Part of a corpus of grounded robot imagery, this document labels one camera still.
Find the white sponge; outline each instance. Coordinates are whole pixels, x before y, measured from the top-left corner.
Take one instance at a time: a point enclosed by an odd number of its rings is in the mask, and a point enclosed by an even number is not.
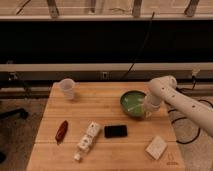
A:
[[[166,150],[166,147],[167,143],[157,135],[146,148],[146,152],[148,152],[154,159],[158,160]]]

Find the wooden table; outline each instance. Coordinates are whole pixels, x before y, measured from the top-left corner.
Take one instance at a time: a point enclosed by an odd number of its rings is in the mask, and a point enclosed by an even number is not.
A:
[[[142,82],[78,83],[73,101],[66,100],[55,83],[44,112],[28,163],[28,171],[179,171],[185,166],[164,105],[150,118],[137,121],[125,115],[120,97],[129,90],[147,92]],[[67,120],[69,129],[64,142],[57,145],[55,134]],[[88,125],[95,121],[105,125],[126,124],[128,137],[106,139],[100,133],[93,149],[78,163],[73,159],[76,145]],[[155,135],[168,143],[156,161],[145,152]]]

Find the bowl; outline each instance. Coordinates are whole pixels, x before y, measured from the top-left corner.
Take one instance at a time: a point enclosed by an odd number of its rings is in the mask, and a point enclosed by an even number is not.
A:
[[[132,90],[124,93],[120,98],[123,111],[134,118],[145,118],[142,103],[146,94],[141,91]]]

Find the chair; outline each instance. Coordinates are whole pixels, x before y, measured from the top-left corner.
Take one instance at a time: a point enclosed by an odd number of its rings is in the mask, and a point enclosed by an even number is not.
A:
[[[4,112],[0,114],[0,119],[4,119],[7,118],[9,116],[13,116],[16,114],[20,114],[20,118],[22,119],[26,119],[28,117],[28,112],[26,110],[24,110],[23,108],[19,108],[19,109],[15,109],[15,110],[11,110],[8,112]],[[2,163],[4,160],[6,159],[6,155],[0,151],[0,163]]]

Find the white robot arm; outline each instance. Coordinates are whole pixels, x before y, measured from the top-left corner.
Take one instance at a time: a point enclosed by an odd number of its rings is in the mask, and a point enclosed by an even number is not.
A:
[[[213,137],[213,109],[175,90],[177,81],[172,76],[152,79],[149,93],[142,104],[143,109],[153,112],[164,100]]]

